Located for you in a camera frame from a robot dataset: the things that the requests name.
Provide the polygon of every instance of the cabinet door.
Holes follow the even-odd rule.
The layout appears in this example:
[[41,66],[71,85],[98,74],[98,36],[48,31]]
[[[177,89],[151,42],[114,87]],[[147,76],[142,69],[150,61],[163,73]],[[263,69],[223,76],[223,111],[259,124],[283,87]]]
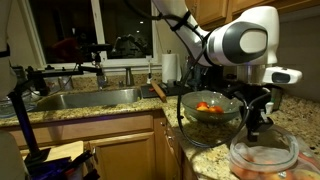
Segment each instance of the cabinet door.
[[170,136],[166,136],[165,143],[165,167],[167,180],[180,180],[181,170],[178,161],[175,157],[173,145],[170,143]]
[[163,112],[157,111],[153,114],[154,117],[154,133],[155,133],[155,148],[156,148],[156,179],[166,179],[166,160],[165,160],[165,131],[166,121]]
[[196,174],[194,173],[190,162],[187,157],[183,155],[182,157],[182,179],[183,180],[198,180]]
[[264,5],[267,3],[270,3],[275,0],[233,0],[232,2],[232,12],[233,14],[238,14],[246,9],[249,9],[250,7],[256,6],[256,5]]
[[155,179],[153,132],[93,140],[90,146],[102,180]]
[[319,0],[290,0],[290,1],[274,1],[268,5],[278,9],[279,14],[293,12],[313,6],[318,6]]
[[197,0],[185,0],[188,10],[191,12],[194,18],[197,17]]
[[200,26],[225,19],[228,0],[198,0],[196,20]]

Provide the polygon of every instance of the kitchen sink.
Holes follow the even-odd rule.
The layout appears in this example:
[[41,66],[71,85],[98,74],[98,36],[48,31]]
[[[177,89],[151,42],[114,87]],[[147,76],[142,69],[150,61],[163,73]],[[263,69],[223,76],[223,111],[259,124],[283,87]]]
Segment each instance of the kitchen sink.
[[92,106],[115,106],[117,104],[133,103],[140,99],[140,89],[57,94],[39,101],[37,107],[32,111],[52,111]]

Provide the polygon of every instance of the glass bowl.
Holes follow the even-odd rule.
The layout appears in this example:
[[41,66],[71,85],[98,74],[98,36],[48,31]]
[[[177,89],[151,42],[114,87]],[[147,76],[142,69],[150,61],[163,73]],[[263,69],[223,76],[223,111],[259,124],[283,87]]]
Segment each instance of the glass bowl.
[[[223,113],[213,113],[207,111],[198,111],[197,104],[206,102],[209,106],[220,106]],[[205,123],[224,123],[240,115],[239,106],[242,103],[236,99],[228,99],[218,92],[197,91],[187,93],[182,96],[181,103],[187,116]]]
[[287,130],[273,125],[259,132],[258,140],[247,140],[243,128],[230,145],[230,163],[256,172],[279,172],[294,165],[298,159],[299,146],[296,138]]

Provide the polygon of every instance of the tiled wall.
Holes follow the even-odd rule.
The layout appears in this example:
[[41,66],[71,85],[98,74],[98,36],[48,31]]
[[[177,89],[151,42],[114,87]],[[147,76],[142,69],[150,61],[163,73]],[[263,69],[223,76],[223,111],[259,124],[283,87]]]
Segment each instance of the tiled wall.
[[280,25],[278,65],[302,71],[302,81],[283,86],[289,94],[320,102],[320,16]]

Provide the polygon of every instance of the window frame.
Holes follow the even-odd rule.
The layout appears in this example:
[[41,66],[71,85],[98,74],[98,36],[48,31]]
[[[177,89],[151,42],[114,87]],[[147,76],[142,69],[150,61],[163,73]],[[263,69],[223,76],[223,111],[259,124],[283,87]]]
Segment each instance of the window frame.
[[[99,0],[90,0],[92,11],[94,13],[94,23],[97,35],[98,44],[104,44],[104,32],[103,32],[103,25],[102,25],[102,18],[101,18],[101,11]],[[20,9],[25,21],[25,25],[27,27],[28,35],[31,42],[31,48],[34,52],[36,57],[36,63],[40,65],[40,69],[45,68],[47,65],[51,65],[55,68],[62,68],[65,67],[66,69],[73,69],[75,67],[75,63],[58,63],[58,64],[48,64],[46,63],[46,59],[43,53],[43,48],[41,46],[41,41],[38,36],[37,28],[35,26],[35,22],[33,19],[31,7],[29,4],[29,0],[21,0],[19,1]],[[151,1],[151,12],[152,15],[155,15],[157,9],[153,5]],[[153,38],[153,57],[151,58],[150,62],[154,67],[161,66],[161,62],[159,62],[158,56],[158,36],[157,36],[157,28],[156,22],[152,21],[152,38]],[[124,71],[123,67],[138,67],[137,69],[145,69],[148,67],[148,59],[147,58],[130,58],[130,59],[107,59],[106,52],[101,52],[101,64],[103,65],[104,69],[107,68],[110,71]],[[83,63],[84,66],[90,66],[90,62]]]

